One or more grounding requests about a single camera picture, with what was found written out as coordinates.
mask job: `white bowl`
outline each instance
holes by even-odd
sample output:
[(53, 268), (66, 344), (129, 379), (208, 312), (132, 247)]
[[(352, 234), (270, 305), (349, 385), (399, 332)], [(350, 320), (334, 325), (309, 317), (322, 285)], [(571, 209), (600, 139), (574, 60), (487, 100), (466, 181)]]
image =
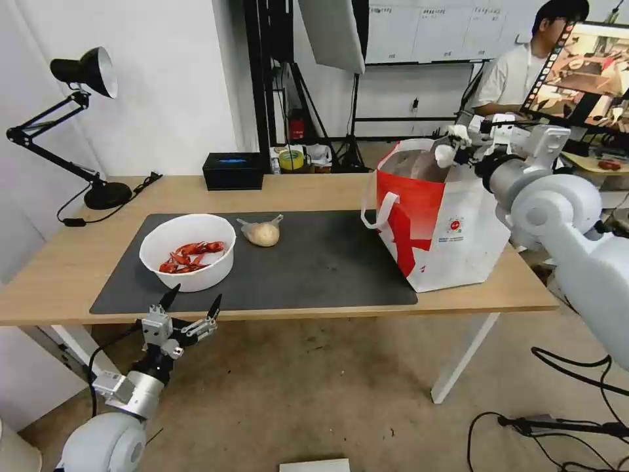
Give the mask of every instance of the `white bowl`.
[[(225, 252), (208, 267), (196, 272), (169, 274), (159, 271), (171, 252), (190, 243), (223, 241)], [(220, 216), (189, 214), (173, 218), (151, 231), (140, 246), (140, 260), (167, 287), (181, 284), (181, 292), (198, 292), (218, 284), (234, 265), (236, 231)]]

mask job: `white bag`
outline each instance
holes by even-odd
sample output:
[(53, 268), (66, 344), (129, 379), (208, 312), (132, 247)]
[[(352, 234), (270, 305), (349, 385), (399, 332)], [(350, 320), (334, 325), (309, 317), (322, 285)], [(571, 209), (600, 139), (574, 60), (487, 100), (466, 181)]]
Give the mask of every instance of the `white bag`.
[(435, 143), (398, 142), (375, 172), (374, 224), (365, 217), (369, 189), (362, 205), (365, 226), (378, 230), (416, 292), (486, 281), (510, 236), (474, 170), (439, 169)]

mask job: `black box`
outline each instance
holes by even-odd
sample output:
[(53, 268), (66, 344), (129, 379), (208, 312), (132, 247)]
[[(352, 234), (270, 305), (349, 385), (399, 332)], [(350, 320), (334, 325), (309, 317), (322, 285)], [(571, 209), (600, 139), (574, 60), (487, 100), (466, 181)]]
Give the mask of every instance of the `black box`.
[(203, 164), (208, 190), (260, 190), (260, 153), (210, 153)]

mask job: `crayfish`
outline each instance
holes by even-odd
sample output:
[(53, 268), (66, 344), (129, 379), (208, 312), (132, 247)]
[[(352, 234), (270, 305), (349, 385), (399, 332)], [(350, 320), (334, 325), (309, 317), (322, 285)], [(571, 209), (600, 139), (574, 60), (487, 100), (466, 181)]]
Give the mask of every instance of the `crayfish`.
[(168, 260), (159, 266), (159, 271), (164, 273), (188, 273), (198, 271), (208, 265), (201, 264), (205, 254), (221, 252), (225, 250), (225, 243), (191, 243), (183, 245), (175, 252), (170, 253)]

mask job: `lamp base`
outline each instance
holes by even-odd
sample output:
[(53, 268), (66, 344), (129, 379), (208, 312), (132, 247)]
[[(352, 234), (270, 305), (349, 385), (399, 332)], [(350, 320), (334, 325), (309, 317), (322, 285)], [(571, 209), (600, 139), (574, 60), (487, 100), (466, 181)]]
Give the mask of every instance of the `lamp base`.
[(85, 194), (85, 206), (92, 210), (108, 210), (131, 200), (133, 192), (120, 182), (96, 182)]

